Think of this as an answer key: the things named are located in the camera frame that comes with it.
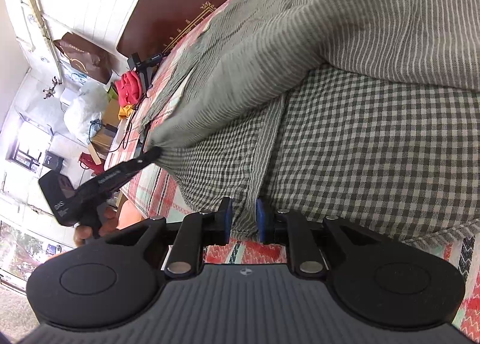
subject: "brown paper bag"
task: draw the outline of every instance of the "brown paper bag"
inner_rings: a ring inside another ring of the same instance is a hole
[[[66,33],[53,42],[76,70],[100,83],[107,84],[112,76],[110,54],[99,46],[73,33]]]

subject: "finger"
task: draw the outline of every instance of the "finger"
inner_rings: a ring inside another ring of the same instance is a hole
[[[115,218],[117,216],[117,211],[113,207],[107,206],[103,215],[107,219]]]
[[[85,240],[89,239],[92,236],[92,228],[78,226],[75,228],[75,232],[73,234],[73,241],[76,246],[81,246],[85,244]]]
[[[101,236],[108,235],[108,234],[112,233],[113,231],[115,231],[117,229],[118,224],[119,223],[118,223],[117,218],[109,219],[109,220],[107,220],[103,223],[103,225],[100,228],[100,230],[98,231],[98,233]]]

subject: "window frame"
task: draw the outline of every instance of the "window frame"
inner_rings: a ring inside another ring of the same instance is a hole
[[[20,142],[18,141],[18,139],[15,139],[8,159],[13,163],[18,164],[25,169],[28,169],[29,171],[33,172],[34,174],[37,174],[37,172],[38,172],[38,170],[40,169],[40,166],[41,166],[40,158],[42,157],[42,155],[44,153],[39,151],[38,158],[35,158],[35,157],[29,155],[29,151],[30,151],[30,149],[27,149],[27,151],[25,153],[24,151],[20,150]],[[22,163],[20,160],[17,160],[17,155],[18,154],[23,155],[23,157],[25,157],[26,160],[30,161],[30,164],[27,165],[25,163]]]

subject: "yellow cloth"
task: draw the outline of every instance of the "yellow cloth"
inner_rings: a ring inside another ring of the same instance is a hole
[[[128,118],[134,111],[133,105],[127,105],[118,111],[118,119]]]

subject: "window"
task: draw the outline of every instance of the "window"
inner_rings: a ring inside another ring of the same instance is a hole
[[[0,284],[24,292],[35,268],[50,256],[70,250],[70,247],[24,233],[0,221]]]
[[[24,122],[13,144],[9,159],[22,167],[37,172],[42,154],[49,147],[50,135],[38,127]]]
[[[37,172],[38,167],[40,167],[41,156],[42,153],[38,149],[30,149],[25,144],[16,141],[14,150],[10,155],[10,160],[30,171]]]

